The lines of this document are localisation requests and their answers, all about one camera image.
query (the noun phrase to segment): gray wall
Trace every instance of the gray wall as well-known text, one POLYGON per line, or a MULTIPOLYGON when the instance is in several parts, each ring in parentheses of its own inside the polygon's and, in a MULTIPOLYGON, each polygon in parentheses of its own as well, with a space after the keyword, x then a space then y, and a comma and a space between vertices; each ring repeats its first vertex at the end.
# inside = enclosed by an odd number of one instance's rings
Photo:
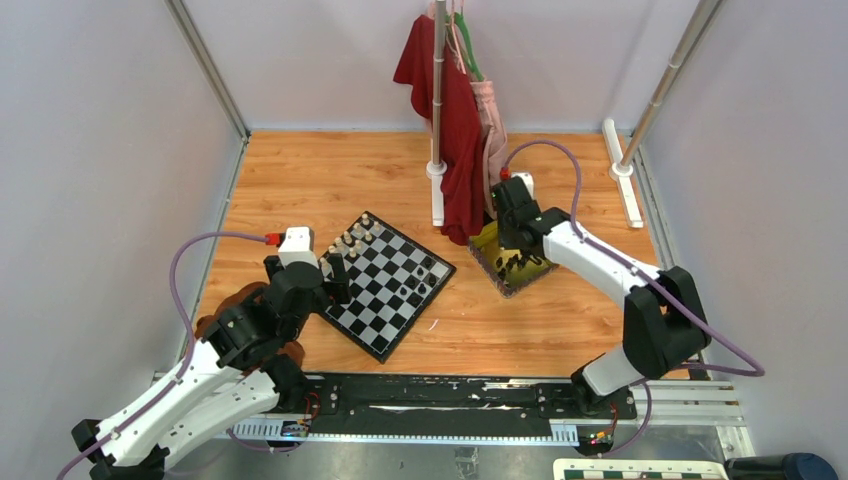
POLYGON ((842 475, 846 22, 835 0, 727 2, 647 142, 708 319, 765 364, 734 380, 755 446, 811 450, 842 475))
MULTIPOLYGON (((422 127, 392 76, 427 0, 187 4, 251 127, 422 127)), ((695 4, 469 0, 465 13, 507 127, 598 130, 608 115, 633 127, 695 4)))
POLYGON ((240 142, 161 1, 2 2, 0 65, 0 465, 43 480, 174 361, 171 255, 215 228, 240 142))

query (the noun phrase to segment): black cylinder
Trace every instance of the black cylinder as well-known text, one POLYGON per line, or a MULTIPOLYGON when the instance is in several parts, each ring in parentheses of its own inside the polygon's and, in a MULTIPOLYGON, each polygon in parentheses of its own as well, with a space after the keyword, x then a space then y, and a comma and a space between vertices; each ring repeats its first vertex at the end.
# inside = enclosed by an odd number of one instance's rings
POLYGON ((730 480, 839 480, 833 467, 812 453, 732 458, 724 468, 730 480))

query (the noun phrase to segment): white pole base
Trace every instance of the white pole base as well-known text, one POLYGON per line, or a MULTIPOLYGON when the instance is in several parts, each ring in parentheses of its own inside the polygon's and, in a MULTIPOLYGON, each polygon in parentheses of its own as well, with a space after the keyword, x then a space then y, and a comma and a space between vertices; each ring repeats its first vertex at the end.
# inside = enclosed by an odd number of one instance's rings
POLYGON ((445 197, 442 195, 442 176, 448 170, 445 162, 438 165, 427 162, 427 178, 431 181, 431 194, 433 204, 433 226, 441 227, 445 224, 445 197))
POLYGON ((624 206, 627 226, 643 228, 645 222, 642 221, 639 203, 636 201, 636 192, 633 191, 633 183, 630 181, 630 177, 633 175, 633 164, 632 162, 626 166, 621 164, 621 157, 624 154, 621 151, 618 134, 615 133, 615 122, 611 118, 604 120, 602 131, 604 132, 604 141, 607 144, 607 153, 610 157, 610 177, 618 184, 618 193, 624 206))

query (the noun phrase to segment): wooden tabletop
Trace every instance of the wooden tabletop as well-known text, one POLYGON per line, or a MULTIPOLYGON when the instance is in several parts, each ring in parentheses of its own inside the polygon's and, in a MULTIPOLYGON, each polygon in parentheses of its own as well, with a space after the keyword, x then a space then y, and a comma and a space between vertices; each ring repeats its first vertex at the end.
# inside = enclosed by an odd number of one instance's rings
MULTIPOLYGON (((625 253, 655 263, 646 229, 627 227, 601 135, 511 134, 512 147, 535 138, 568 146, 583 168, 578 218, 625 253)), ((385 364, 318 315, 300 343, 304 370, 463 375, 567 376, 621 342, 622 312, 585 280, 559 268, 511 299, 502 298, 465 247, 430 224, 430 141, 423 133, 260 132, 250 140, 225 230, 254 234, 309 225, 318 253, 370 210, 453 263, 457 272, 385 364), (430 330, 434 321, 439 322, 430 330)), ((575 175, 568 159, 535 146, 513 161, 535 179, 542 210, 569 210, 575 175)), ((247 283, 266 280, 274 249, 221 240, 199 315, 213 313, 247 283)))

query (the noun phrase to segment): red shirt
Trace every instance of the red shirt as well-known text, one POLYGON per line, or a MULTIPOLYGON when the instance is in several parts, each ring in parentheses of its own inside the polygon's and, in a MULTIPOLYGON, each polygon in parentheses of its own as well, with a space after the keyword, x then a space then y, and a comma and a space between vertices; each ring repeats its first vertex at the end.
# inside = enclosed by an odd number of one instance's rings
MULTIPOLYGON (((394 81, 412 85, 412 108, 433 118, 433 38, 436 23, 420 16, 412 25, 394 81)), ((477 102, 467 75, 445 46, 442 63, 442 116, 439 154, 448 169, 442 177, 445 224, 442 235, 457 245, 483 228, 483 141, 477 102)))

